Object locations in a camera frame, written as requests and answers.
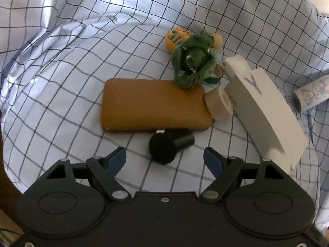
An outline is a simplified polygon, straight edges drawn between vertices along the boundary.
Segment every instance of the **blue gripper pad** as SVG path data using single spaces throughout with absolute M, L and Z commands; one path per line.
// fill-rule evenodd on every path
M 226 168 L 226 159 L 212 147 L 206 147 L 204 149 L 203 162 L 215 178 L 219 177 Z
M 124 147 L 117 148 L 117 152 L 110 154 L 111 157 L 107 156 L 105 159 L 109 159 L 107 164 L 106 171 L 112 176 L 115 177 L 122 167 L 126 164 L 127 161 L 127 151 Z

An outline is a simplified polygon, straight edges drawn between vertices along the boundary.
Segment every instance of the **green fabric toy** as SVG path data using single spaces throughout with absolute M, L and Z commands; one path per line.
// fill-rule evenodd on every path
M 214 73 L 217 50 L 212 48 L 213 44 L 213 36 L 193 34 L 177 45 L 171 57 L 175 85 L 190 88 L 201 84 Z

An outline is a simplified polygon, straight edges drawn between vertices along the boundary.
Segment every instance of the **orange textured case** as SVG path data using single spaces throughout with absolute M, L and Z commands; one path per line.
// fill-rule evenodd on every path
M 110 79 L 104 87 L 101 123 L 110 131 L 206 130 L 213 120 L 204 94 L 200 85 L 181 89 L 171 80 Z

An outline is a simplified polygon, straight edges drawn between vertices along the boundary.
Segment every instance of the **checkered cloth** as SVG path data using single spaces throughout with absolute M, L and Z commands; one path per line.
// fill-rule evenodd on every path
M 207 146 L 259 162 L 236 116 L 195 132 L 195 145 L 166 166 L 149 159 L 151 133 L 101 129 L 106 80 L 173 79 L 163 39 L 173 27 L 220 33 L 219 58 L 240 54 L 263 67 L 289 104 L 292 90 L 329 68 L 328 18 L 309 0 L 0 0 L 0 16 L 3 155 L 22 192 L 60 158 L 83 162 L 118 146 L 127 163 L 117 179 L 132 193 L 199 194 L 214 179 L 203 164 Z M 321 231 L 329 225 L 327 105 L 304 114 L 291 107 L 309 146 L 290 175 L 314 199 Z

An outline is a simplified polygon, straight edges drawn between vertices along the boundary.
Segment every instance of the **black cylinder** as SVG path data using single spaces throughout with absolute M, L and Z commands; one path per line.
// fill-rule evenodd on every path
M 194 135 L 189 129 L 167 129 L 151 137 L 149 150 L 154 161 L 168 164 L 178 152 L 193 145 Z

